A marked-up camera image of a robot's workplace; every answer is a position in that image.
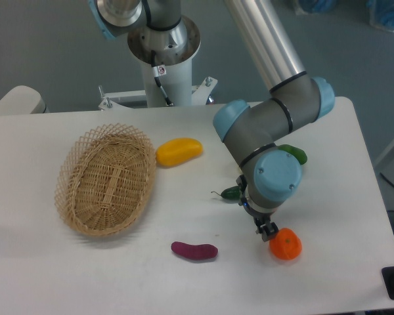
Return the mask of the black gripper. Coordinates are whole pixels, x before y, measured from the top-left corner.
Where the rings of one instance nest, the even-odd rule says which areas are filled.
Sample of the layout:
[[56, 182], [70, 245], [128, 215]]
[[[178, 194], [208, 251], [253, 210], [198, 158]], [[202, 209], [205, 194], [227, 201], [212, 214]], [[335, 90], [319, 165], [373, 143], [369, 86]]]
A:
[[257, 227], [256, 234], [260, 234], [264, 242], [271, 241], [276, 238], [279, 232], [277, 225], [271, 222], [271, 216], [276, 212], [275, 208], [263, 208], [258, 206], [250, 197], [248, 192], [248, 184], [244, 175], [240, 175], [236, 179], [237, 185], [240, 187], [239, 205], [253, 217]]

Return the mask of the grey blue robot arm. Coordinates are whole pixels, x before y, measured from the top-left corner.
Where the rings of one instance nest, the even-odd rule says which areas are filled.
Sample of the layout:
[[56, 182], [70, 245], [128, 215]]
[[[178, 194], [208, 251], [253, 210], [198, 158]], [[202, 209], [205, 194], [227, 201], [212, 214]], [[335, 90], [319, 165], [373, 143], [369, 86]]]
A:
[[[269, 241], [278, 234], [271, 215], [301, 180], [296, 157], [279, 150], [276, 141], [329, 113], [334, 90], [325, 79], [307, 75], [270, 1], [227, 1], [226, 6], [270, 98], [256, 106], [229, 102], [215, 114], [213, 126], [242, 172], [239, 203]], [[103, 36], [127, 35], [141, 65], [148, 107], [192, 104], [197, 92], [191, 62], [201, 39], [179, 1], [90, 1], [89, 8]]]

